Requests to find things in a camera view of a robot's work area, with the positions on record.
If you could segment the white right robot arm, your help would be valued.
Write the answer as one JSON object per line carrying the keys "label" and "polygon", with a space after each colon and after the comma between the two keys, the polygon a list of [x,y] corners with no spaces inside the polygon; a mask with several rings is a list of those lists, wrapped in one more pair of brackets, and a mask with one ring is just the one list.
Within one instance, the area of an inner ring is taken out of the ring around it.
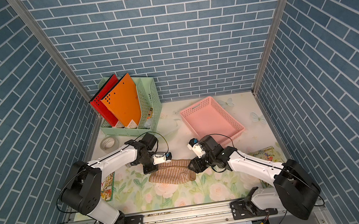
{"label": "white right robot arm", "polygon": [[283,207],[294,217],[307,220],[320,196],[318,184],[295,160],[280,163],[259,159],[235,147],[224,148],[210,135],[191,139],[187,147],[196,155],[188,165],[189,170],[197,174],[218,167],[253,176],[274,187],[276,193],[272,197],[262,187],[253,187],[240,202],[242,218],[260,217],[266,210]]}

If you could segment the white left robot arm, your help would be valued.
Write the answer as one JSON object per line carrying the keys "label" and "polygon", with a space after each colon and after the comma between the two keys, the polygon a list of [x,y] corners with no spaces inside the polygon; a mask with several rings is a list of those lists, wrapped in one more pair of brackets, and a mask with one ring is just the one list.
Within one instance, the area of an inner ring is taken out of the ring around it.
{"label": "white left robot arm", "polygon": [[77,161],[70,168],[58,200],[101,224],[117,224],[124,215],[101,198],[101,185],[109,175],[128,164],[141,164],[144,174],[155,172],[153,148],[157,142],[152,133],[144,133],[106,156],[89,162]]}

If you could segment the brown striped dishcloth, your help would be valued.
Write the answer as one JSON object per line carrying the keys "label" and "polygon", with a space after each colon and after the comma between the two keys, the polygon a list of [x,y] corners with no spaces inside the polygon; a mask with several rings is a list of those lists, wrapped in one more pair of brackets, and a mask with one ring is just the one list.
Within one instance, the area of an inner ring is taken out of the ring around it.
{"label": "brown striped dishcloth", "polygon": [[189,169],[191,160],[172,160],[157,165],[157,171],[151,173],[150,183],[156,184],[184,184],[196,180],[196,173]]}

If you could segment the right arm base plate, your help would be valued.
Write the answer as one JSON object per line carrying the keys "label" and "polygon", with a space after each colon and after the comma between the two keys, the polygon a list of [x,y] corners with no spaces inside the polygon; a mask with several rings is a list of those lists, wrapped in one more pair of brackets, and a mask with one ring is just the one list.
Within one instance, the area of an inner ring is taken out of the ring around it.
{"label": "right arm base plate", "polygon": [[230,202],[229,207],[234,220],[265,217],[268,215],[278,214],[276,208],[269,208],[261,210],[256,207],[251,201],[245,201],[244,199],[238,199]]}

